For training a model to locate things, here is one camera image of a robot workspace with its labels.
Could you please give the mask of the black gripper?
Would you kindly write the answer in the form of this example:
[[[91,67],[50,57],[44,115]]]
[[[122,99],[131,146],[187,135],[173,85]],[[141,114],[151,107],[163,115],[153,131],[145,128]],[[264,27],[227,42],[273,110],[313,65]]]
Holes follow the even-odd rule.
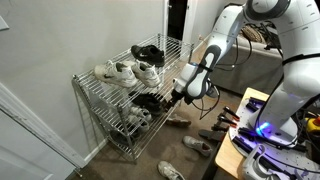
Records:
[[[167,102],[166,108],[170,109],[184,96],[184,90],[186,86],[186,81],[180,78],[173,79],[173,90],[171,92],[171,99]]]

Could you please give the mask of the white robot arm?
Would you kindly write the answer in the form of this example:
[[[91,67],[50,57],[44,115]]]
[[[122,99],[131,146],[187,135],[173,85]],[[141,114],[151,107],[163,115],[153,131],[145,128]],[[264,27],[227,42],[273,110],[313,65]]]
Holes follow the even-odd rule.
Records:
[[[266,103],[249,116],[258,136],[293,146],[298,127],[292,115],[320,94],[320,12],[318,0],[247,0],[228,5],[218,16],[198,64],[188,63],[173,80],[172,102],[190,103],[210,91],[213,73],[246,26],[271,23],[282,52],[283,79]]]

